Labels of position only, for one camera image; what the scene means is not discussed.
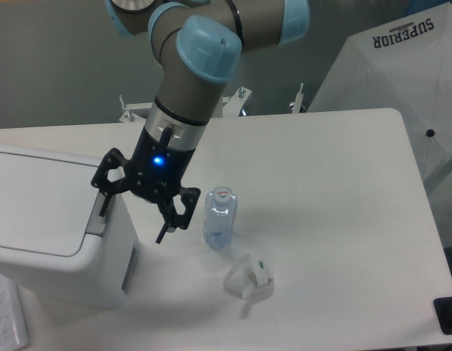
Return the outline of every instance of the white umbrella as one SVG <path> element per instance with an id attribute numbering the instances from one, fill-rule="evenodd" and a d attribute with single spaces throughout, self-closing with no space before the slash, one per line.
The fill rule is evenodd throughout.
<path id="1" fill-rule="evenodd" d="M 402 114 L 423 178 L 451 154 L 452 4 L 348 37 L 309 112 L 376 107 Z M 429 200 L 450 246 L 452 175 Z"/>

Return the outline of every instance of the gray background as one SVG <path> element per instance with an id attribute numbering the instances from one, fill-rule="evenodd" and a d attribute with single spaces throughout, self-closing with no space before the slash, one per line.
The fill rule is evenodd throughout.
<path id="1" fill-rule="evenodd" d="M 310 103 L 347 36 L 402 17 L 408 2 L 309 0 L 306 37 L 243 55 L 225 96 L 245 86 L 250 114 L 286 113 L 304 82 Z M 161 79 L 147 34 L 119 37 L 103 0 L 0 2 L 0 128 L 115 122 L 119 94 L 152 102 Z"/>

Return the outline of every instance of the white printer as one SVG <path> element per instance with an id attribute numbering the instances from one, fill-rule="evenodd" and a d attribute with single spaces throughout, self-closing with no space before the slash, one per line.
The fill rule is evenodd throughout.
<path id="1" fill-rule="evenodd" d="M 53 298 L 124 304 L 140 242 L 121 195 L 99 216 L 99 162 L 0 146 L 0 273 Z"/>

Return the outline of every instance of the blue led light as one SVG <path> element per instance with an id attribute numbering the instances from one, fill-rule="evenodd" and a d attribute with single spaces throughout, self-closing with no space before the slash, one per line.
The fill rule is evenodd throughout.
<path id="1" fill-rule="evenodd" d="M 153 163 L 156 166 L 162 166 L 165 163 L 165 159 L 163 159 L 162 157 L 156 156 L 155 158 L 153 158 Z"/>

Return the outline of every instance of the white table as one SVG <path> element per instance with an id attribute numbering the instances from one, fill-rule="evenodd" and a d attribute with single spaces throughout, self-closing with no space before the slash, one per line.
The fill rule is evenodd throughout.
<path id="1" fill-rule="evenodd" d="M 142 124 L 0 130 L 0 143 L 131 155 Z M 368 350 L 451 343 L 432 301 L 452 281 L 400 115 L 394 110 L 212 120 L 183 179 L 203 195 L 190 228 L 154 240 L 155 205 L 124 195 L 142 243 L 129 303 L 110 310 L 22 289 L 30 350 Z M 233 244 L 203 242 L 202 202 L 230 186 Z M 260 253 L 274 293 L 222 290 Z"/>

